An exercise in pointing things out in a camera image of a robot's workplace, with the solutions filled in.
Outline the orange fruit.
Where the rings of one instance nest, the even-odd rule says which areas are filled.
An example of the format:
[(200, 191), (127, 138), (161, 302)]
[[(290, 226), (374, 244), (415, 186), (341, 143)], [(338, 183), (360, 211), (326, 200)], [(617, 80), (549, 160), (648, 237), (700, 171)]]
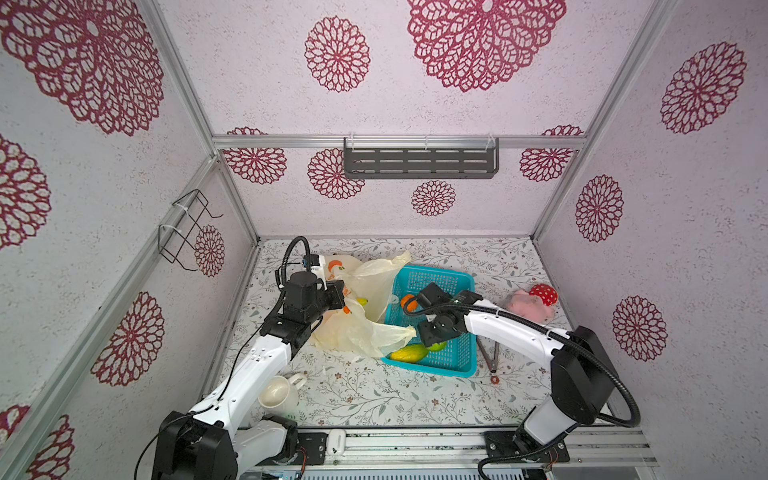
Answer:
[(402, 297), (400, 300), (400, 306), (404, 312), (409, 313), (416, 312), (420, 308), (416, 297), (412, 294), (408, 294)]

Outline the yellow green mango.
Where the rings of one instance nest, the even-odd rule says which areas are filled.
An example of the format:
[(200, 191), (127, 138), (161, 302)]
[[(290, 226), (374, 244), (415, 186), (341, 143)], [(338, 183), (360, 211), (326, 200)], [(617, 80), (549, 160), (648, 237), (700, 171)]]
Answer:
[(389, 355), (392, 361), (414, 364), (421, 362), (429, 355), (429, 350), (421, 344), (405, 346)]

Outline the yellow orange-print plastic bag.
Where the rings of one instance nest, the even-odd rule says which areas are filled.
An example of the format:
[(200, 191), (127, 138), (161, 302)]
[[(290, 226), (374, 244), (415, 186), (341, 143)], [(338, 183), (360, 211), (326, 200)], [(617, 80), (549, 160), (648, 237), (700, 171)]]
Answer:
[[(324, 351), (340, 351), (380, 358), (403, 347), (416, 337), (413, 327), (388, 325), (387, 309), (395, 302), (394, 282), (411, 262), (406, 251), (393, 258), (362, 262), (350, 255), (321, 258), (325, 281), (343, 280), (345, 307), (324, 314), (312, 333), (313, 346)], [(357, 302), (365, 298), (365, 306)]]

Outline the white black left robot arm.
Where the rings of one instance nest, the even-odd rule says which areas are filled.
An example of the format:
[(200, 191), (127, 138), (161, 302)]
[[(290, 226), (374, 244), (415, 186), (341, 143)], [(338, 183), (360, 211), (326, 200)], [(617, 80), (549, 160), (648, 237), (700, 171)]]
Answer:
[(153, 479), (237, 479), (268, 460), (289, 460), (298, 448), (291, 420), (270, 415), (242, 429), (258, 397), (287, 367), (329, 311), (345, 306), (344, 283), (325, 278), (324, 259), (297, 236), (276, 270), (279, 296), (238, 351), (225, 381), (188, 412), (170, 412), (145, 447)]

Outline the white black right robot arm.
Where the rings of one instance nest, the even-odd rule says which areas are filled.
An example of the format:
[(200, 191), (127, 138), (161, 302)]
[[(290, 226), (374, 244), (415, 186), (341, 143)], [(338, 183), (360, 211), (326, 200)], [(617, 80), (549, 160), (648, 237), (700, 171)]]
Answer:
[(558, 445), (579, 427), (600, 420), (634, 428), (639, 406), (620, 379), (606, 350), (592, 330), (549, 328), (505, 310), (480, 294), (464, 290), (449, 295), (430, 283), (401, 303), (401, 311), (417, 317), (419, 339), (426, 347), (465, 334), (485, 337), (548, 369), (551, 392), (516, 428), (485, 435), (490, 464), (551, 463)]

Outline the metal tongs red tip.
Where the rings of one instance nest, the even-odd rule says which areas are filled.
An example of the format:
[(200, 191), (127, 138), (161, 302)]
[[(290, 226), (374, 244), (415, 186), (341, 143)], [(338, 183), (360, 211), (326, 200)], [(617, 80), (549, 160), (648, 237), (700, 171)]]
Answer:
[(476, 343), (486, 364), (486, 367), (490, 372), (491, 383), (493, 385), (498, 385), (500, 383), (500, 378), (497, 375), (500, 349), (499, 343), (494, 342), (491, 350), (486, 348), (485, 344), (480, 338), (477, 338)]

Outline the pink plush mushroom toy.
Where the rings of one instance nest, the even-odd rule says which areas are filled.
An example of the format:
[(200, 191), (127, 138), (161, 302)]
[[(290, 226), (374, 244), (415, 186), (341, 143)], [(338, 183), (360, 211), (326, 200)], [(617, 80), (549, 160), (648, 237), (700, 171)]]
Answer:
[(555, 318), (558, 292), (550, 285), (537, 284), (528, 291), (517, 290), (504, 303), (504, 309), (537, 324), (547, 324)]

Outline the white ceramic mug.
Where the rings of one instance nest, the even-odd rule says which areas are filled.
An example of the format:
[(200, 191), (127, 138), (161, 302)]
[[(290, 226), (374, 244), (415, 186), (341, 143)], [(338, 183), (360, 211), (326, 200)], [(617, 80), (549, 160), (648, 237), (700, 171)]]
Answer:
[(290, 378), (275, 376), (259, 395), (259, 405), (267, 414), (293, 414), (299, 405), (299, 391), (306, 382), (304, 373), (296, 373)]

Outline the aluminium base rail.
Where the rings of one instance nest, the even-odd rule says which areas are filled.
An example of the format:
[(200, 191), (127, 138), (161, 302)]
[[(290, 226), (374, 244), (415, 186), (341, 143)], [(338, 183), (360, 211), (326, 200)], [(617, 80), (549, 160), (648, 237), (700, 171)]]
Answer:
[[(512, 456), (507, 446), (514, 428), (300, 428), (299, 445), (309, 454), (308, 470), (477, 470), (485, 458)], [(598, 425), (582, 427), (536, 460), (493, 462), (487, 472), (505, 468), (656, 467), (643, 432)]]

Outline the grey wall shelf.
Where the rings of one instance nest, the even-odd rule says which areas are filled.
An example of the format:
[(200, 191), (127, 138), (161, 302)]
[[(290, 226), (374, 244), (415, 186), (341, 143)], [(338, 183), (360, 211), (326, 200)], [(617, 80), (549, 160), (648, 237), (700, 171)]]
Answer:
[(342, 166), (354, 180), (485, 180), (500, 169), (499, 148), (358, 147), (344, 138)]

